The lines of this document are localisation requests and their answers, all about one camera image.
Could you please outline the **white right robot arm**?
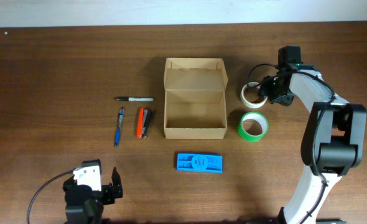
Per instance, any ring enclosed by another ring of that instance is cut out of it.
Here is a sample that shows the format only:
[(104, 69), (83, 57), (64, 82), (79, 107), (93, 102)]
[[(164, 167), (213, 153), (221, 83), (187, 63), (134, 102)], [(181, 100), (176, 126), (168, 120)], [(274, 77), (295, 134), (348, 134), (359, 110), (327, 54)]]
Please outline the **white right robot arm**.
[(340, 97), (316, 66), (303, 63), (298, 46), (279, 49), (275, 68), (276, 75), (260, 83), (259, 94), (283, 106), (298, 97), (310, 113), (300, 146), (302, 176), (278, 218), (316, 223), (331, 189), (361, 162), (367, 110)]

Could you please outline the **green tape roll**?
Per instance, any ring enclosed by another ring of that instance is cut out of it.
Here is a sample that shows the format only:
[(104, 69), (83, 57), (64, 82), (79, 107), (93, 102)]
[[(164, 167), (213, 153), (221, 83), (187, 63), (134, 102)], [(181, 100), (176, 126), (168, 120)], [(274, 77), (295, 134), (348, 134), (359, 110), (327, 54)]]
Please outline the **green tape roll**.
[[(243, 123), (247, 120), (253, 120), (256, 121), (260, 126), (261, 126), (261, 130), (262, 133), (258, 134), (258, 135), (252, 135), (249, 134), (244, 128), (243, 128)], [(269, 122), (266, 119), (266, 117), (258, 112), (248, 112), (246, 114), (244, 114), (241, 118), (241, 121), (239, 122), (239, 126), (238, 126), (238, 134), (239, 136), (244, 139), (245, 141), (248, 142), (258, 142), (259, 140), (261, 140), (266, 133), (269, 130)]]

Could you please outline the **white tape roll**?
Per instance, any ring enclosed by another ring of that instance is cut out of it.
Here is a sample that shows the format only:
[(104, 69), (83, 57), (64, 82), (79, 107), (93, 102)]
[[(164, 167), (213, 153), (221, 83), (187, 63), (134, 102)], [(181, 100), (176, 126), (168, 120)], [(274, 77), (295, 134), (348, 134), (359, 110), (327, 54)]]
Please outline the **white tape roll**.
[(257, 88), (257, 89), (258, 89), (258, 87), (256, 87), (256, 85), (258, 85), (258, 84), (259, 84), (258, 82), (249, 82), (249, 83), (245, 84), (245, 85), (242, 87), (242, 89), (241, 89), (240, 99), (241, 99), (242, 103), (243, 103), (246, 107), (248, 107), (248, 108), (251, 108), (251, 109), (257, 109), (257, 108), (260, 108), (260, 107), (262, 107), (262, 106), (266, 103), (266, 101), (267, 101), (267, 99), (268, 99), (268, 97), (267, 97), (267, 96), (263, 96), (262, 101), (260, 101), (259, 103), (250, 102), (250, 101), (248, 101), (248, 100), (246, 99), (246, 97), (245, 97), (245, 91), (246, 91), (247, 89), (252, 88), (252, 87), (255, 87), (255, 88)]

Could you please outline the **blue plastic case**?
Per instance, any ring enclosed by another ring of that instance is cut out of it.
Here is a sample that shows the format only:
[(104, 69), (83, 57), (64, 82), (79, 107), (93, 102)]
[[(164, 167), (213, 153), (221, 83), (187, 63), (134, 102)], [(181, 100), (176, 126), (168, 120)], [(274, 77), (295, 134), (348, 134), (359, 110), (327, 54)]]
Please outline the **blue plastic case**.
[(223, 157), (214, 154), (178, 153), (176, 169), (184, 172), (223, 172)]

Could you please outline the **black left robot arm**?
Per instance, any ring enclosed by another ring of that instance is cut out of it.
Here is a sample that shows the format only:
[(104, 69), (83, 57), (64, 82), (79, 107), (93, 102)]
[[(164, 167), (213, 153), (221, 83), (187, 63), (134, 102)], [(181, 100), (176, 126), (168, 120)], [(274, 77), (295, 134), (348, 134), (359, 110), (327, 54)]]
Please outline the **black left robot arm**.
[(101, 183), (101, 161), (83, 161), (72, 171), (72, 176), (63, 183), (65, 214), (68, 223), (106, 223), (102, 219), (104, 206), (123, 197), (120, 175), (113, 169), (111, 182)]

